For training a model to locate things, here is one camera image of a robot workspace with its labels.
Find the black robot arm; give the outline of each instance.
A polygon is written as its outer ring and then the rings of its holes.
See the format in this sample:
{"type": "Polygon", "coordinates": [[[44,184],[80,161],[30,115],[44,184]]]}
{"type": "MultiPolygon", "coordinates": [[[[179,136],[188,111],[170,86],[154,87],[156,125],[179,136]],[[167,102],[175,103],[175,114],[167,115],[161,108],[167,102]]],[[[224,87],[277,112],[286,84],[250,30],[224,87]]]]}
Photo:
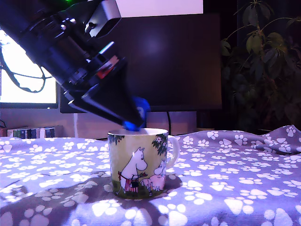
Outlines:
{"type": "Polygon", "coordinates": [[[127,62],[114,42],[101,42],[121,18],[115,0],[69,1],[0,0],[0,27],[52,74],[70,106],[139,127],[127,62]]]}

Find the tree illustration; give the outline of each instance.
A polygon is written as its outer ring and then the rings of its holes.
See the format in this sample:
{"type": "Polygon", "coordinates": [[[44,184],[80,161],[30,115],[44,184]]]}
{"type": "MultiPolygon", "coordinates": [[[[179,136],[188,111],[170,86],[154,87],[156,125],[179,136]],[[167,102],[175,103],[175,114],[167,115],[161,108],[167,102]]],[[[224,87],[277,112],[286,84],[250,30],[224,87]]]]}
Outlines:
{"type": "Polygon", "coordinates": [[[156,139],[152,141],[152,146],[158,149],[158,155],[164,154],[167,156],[167,135],[166,134],[158,134],[156,135],[156,139]]]}
{"type": "Polygon", "coordinates": [[[109,143],[115,143],[115,145],[117,145],[118,142],[120,142],[125,136],[121,136],[121,135],[109,135],[108,140],[109,143]]]}

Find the white screen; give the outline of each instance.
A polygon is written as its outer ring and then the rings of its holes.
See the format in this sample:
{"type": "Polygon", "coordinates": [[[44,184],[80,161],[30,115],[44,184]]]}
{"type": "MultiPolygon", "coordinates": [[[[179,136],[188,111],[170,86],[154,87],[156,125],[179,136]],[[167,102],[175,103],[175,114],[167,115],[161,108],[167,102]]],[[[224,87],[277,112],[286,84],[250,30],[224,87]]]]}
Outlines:
{"type": "MultiPolygon", "coordinates": [[[[0,30],[0,44],[2,45],[2,53],[8,68],[13,73],[19,73],[32,77],[41,78],[41,69],[34,64],[26,55],[26,52],[3,30],[0,30]]],[[[46,77],[51,74],[42,68],[46,77]]],[[[36,78],[28,78],[16,75],[15,78],[20,83],[21,87],[29,88],[31,91],[41,89],[43,80],[36,78]]],[[[33,103],[33,104],[55,104],[56,103],[56,88],[55,79],[46,79],[44,89],[39,93],[30,93],[17,87],[9,78],[5,70],[1,70],[0,79],[0,102],[2,103],[33,103]]]]}

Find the moomin mug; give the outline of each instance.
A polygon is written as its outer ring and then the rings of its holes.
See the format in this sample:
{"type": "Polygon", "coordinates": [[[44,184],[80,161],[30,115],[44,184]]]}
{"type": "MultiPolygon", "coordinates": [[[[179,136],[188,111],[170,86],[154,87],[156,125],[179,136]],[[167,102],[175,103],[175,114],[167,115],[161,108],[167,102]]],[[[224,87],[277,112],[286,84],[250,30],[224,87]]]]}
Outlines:
{"type": "Polygon", "coordinates": [[[165,129],[119,129],[109,132],[108,143],[113,191],[117,196],[141,199],[163,192],[166,169],[173,167],[179,157],[175,137],[165,129]],[[173,145],[169,161],[168,141],[173,145]]]}

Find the monitor screen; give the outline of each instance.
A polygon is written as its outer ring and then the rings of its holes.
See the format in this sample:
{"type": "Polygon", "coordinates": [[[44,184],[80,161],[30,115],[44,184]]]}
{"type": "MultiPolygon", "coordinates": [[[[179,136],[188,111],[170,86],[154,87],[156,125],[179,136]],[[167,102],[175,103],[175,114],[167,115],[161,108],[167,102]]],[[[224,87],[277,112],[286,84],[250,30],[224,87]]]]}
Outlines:
{"type": "Polygon", "coordinates": [[[111,41],[127,59],[130,92],[148,100],[152,111],[222,107],[218,15],[122,18],[101,38],[103,47],[111,41]]]}
{"type": "Polygon", "coordinates": [[[26,52],[3,30],[0,30],[0,108],[57,108],[56,81],[45,68],[34,64],[26,52]],[[19,88],[8,76],[11,72],[20,87],[39,91],[43,74],[47,78],[41,92],[31,93],[19,88]]]}

